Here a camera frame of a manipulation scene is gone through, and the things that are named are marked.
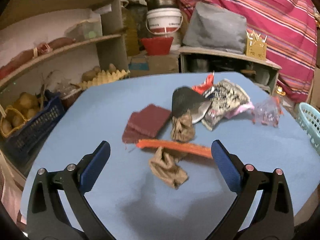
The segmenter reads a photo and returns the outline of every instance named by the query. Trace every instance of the red plastic basket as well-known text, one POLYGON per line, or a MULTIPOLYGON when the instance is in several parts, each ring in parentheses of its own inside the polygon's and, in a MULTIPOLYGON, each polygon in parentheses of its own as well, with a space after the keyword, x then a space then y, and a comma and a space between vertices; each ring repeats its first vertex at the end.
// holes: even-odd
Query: red plastic basket
POLYGON ((173 37, 155 37, 141 39, 149 56, 168 55, 173 42, 173 37))

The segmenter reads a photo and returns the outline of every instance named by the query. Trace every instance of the pink striped blanket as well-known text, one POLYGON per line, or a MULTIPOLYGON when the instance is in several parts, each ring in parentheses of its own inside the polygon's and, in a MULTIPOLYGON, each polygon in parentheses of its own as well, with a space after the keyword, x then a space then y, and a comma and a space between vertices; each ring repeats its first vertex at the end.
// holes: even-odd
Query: pink striped blanket
POLYGON ((241 14, 247 18, 248 30, 267 35, 267 58, 282 67, 278 84, 293 101, 306 100, 317 52, 311 0, 180 0, 189 18, 198 1, 241 14))

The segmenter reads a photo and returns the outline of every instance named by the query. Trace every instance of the bucket handle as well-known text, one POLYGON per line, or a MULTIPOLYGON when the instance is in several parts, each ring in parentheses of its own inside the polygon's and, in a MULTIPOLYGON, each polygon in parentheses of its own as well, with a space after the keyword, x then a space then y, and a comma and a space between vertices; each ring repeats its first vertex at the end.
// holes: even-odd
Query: bucket handle
POLYGON ((121 2, 123 2, 123 7, 127 7, 129 4, 128 0, 120 0, 121 2))
POLYGON ((176 28, 174 31, 172 31, 172 32, 166 32, 166 31, 167 31, 167 28, 164 27, 164 30, 165 30, 164 33, 153 33, 153 32, 149 29, 149 27, 148 27, 148 19, 146 19, 146 27, 147 27, 147 30, 148 30, 150 33, 152 33, 153 35, 164 35, 164 34, 175 33, 176 31, 178 31, 178 30, 180 29, 181 25, 182 25, 182 22, 183 22, 183 17, 181 16, 181 21, 180 21, 179 27, 177 27, 177 28, 176 28))

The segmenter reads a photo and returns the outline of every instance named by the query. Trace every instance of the red chip bag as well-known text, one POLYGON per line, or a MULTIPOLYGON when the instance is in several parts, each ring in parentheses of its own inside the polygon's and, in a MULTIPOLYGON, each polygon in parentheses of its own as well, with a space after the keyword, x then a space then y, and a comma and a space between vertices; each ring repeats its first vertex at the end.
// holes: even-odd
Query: red chip bag
POLYGON ((201 85, 193 86, 192 90, 202 95, 210 87, 213 86, 214 72, 210 73, 201 85))

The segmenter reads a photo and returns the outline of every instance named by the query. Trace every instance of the cardboard box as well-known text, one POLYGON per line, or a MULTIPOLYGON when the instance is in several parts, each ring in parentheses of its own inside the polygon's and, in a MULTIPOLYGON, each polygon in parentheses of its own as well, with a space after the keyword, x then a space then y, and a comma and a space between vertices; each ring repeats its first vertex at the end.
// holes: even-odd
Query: cardboard box
MULTIPOLYGON (((317 40, 318 40, 318 44, 320 44, 320 30, 317 30, 317 40)), ((318 67, 320 67, 320 46, 317 47, 317 59, 316 59, 316 65, 318 67)))
POLYGON ((164 56, 148 56, 144 50, 137 56, 128 57, 130 77, 179 73, 179 52, 164 56))
POLYGON ((267 44, 262 41, 247 39, 247 49, 245 54, 248 57, 266 60, 267 44))
POLYGON ((317 110, 320 108, 320 68, 317 67, 315 68, 310 105, 317 110))

